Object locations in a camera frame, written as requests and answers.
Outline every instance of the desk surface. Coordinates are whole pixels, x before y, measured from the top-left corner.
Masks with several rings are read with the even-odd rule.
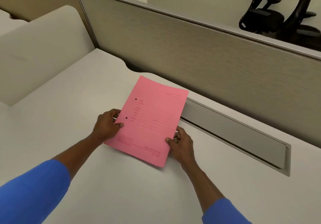
[[[86,137],[100,113],[122,108],[140,75],[179,87],[96,49],[13,107],[0,104],[0,185]],[[292,145],[287,177],[180,122],[199,165],[251,222],[320,222],[321,149],[194,92],[189,97]],[[193,186],[172,157],[156,169],[102,145],[45,223],[201,223],[201,216]]]

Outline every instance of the person's left hand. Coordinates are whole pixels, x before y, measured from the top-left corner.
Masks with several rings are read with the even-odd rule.
[[[120,110],[112,109],[99,115],[90,136],[101,141],[101,143],[114,137],[118,130],[124,126],[123,123],[114,123],[119,113]]]

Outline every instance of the person's right hand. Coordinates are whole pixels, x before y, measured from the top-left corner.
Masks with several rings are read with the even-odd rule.
[[[179,126],[176,129],[174,139],[166,138],[165,141],[170,145],[175,159],[182,165],[185,170],[190,164],[195,164],[193,140]]]

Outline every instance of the forearm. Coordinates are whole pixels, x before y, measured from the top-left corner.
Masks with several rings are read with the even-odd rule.
[[[200,169],[196,162],[186,164],[183,169],[190,178],[203,213],[217,200],[224,198],[224,195]]]
[[[88,157],[101,144],[101,140],[90,135],[87,138],[79,141],[77,144],[71,146],[69,149],[55,156],[53,159],[58,160],[65,165],[70,173],[70,178],[73,179]]]

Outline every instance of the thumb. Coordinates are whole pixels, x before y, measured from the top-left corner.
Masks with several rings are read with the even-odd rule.
[[[170,138],[166,138],[165,141],[170,145],[172,150],[177,146],[176,142]]]
[[[124,126],[124,124],[121,122],[121,123],[114,123],[115,125],[115,128],[118,130],[120,130],[120,128],[122,128]]]

